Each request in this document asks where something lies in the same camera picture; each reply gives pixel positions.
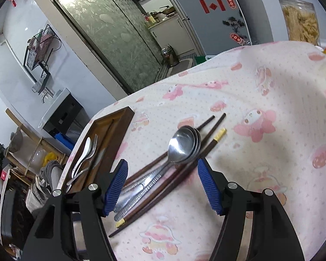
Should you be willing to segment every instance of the cooking pan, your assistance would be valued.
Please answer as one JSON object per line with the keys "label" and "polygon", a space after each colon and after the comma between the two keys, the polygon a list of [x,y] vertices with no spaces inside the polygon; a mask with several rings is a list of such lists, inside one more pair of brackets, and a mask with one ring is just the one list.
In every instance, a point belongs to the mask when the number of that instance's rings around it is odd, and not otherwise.
{"label": "cooking pan", "polygon": [[163,10],[162,12],[160,12],[160,13],[162,13],[164,15],[169,15],[172,12],[175,12],[175,8],[174,7],[164,6],[164,7],[160,7],[160,8],[166,8],[165,10]]}

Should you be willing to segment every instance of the wooden chopstick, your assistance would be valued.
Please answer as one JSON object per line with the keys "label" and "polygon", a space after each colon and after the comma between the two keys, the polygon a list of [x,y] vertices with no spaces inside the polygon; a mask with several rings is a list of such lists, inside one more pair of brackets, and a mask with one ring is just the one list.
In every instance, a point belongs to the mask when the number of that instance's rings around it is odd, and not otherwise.
{"label": "wooden chopstick", "polygon": [[[214,125],[216,128],[221,124],[223,119],[226,117],[226,114],[223,114],[220,120]],[[211,131],[207,134],[208,138],[210,138],[211,134],[216,128],[212,128]],[[215,138],[208,144],[208,146],[198,155],[198,158],[206,157],[210,151],[217,145],[217,142],[220,138],[225,134],[226,130],[222,129],[219,131]],[[124,228],[129,226],[131,223],[135,222],[138,218],[140,218],[143,214],[145,214],[148,210],[150,210],[153,206],[155,206],[159,201],[161,201],[164,197],[166,197],[175,187],[177,187],[197,166],[198,160],[196,159],[192,163],[187,165],[178,166],[176,172],[174,172],[170,177],[168,177],[155,191],[153,191],[150,196],[144,200],[142,204],[136,207],[132,212],[130,212],[127,217],[123,218],[117,224],[119,224],[119,228],[114,231],[109,237],[115,236],[117,233],[122,231]]]}
{"label": "wooden chopstick", "polygon": [[[215,118],[215,116],[211,116],[204,123],[202,123],[199,127],[197,127],[197,130],[200,131],[208,123],[210,123],[214,118]],[[144,173],[146,173],[148,170],[150,170],[154,165],[156,165],[157,163],[159,163],[160,161],[162,161],[167,155],[168,155],[168,152],[166,151],[166,152],[164,152],[164,154],[160,155],[157,159],[153,160],[150,164],[146,165],[141,170],[139,170],[138,172],[136,172],[134,175],[132,175],[131,177],[129,177],[128,179],[126,179],[123,187],[127,186],[128,184],[130,184],[131,182],[133,182],[134,180],[136,180],[138,177],[142,176]]]}

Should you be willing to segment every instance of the wooden tray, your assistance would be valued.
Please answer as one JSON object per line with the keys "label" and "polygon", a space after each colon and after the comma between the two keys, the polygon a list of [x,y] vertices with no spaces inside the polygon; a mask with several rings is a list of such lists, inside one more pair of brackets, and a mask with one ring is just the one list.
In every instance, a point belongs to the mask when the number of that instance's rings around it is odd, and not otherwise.
{"label": "wooden tray", "polygon": [[104,172],[110,172],[112,164],[115,160],[117,151],[122,143],[125,133],[129,127],[129,124],[134,116],[133,110],[126,107],[112,114],[101,117],[93,122],[86,136],[84,137],[79,149],[75,154],[75,159],[70,166],[69,172],[63,183],[63,189],[66,189],[66,182],[71,179],[71,172],[74,168],[77,160],[81,156],[87,137],[90,137],[92,142],[94,136],[98,135],[98,146],[94,158],[84,162],[79,172],[87,168],[90,164],[96,163],[96,157],[98,152],[103,152],[103,157],[100,159],[98,164],[93,165],[92,169],[88,172],[84,172],[79,178],[73,183],[69,193],[77,192],[82,190],[84,187],[96,182],[97,176]]}

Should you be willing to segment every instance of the floor mat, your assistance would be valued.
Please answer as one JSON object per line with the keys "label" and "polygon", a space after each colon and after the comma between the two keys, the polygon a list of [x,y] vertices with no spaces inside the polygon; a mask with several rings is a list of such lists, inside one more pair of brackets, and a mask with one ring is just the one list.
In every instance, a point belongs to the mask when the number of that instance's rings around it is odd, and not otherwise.
{"label": "floor mat", "polygon": [[183,72],[184,70],[187,70],[192,67],[193,59],[183,59],[181,60],[176,66],[171,67],[168,70],[167,77]]}

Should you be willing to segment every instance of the faucet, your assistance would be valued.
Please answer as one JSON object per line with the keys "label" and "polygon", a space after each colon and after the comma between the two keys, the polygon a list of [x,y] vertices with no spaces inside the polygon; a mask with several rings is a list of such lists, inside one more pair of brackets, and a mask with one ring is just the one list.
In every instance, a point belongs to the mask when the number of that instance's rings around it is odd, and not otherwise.
{"label": "faucet", "polygon": [[45,98],[46,98],[46,96],[48,96],[48,95],[50,95],[52,98],[53,98],[53,96],[54,96],[54,94],[52,93],[52,91],[51,90],[49,90],[47,87],[45,87],[45,89],[44,89],[44,92],[43,92],[43,94],[42,94],[42,103],[45,103]]}

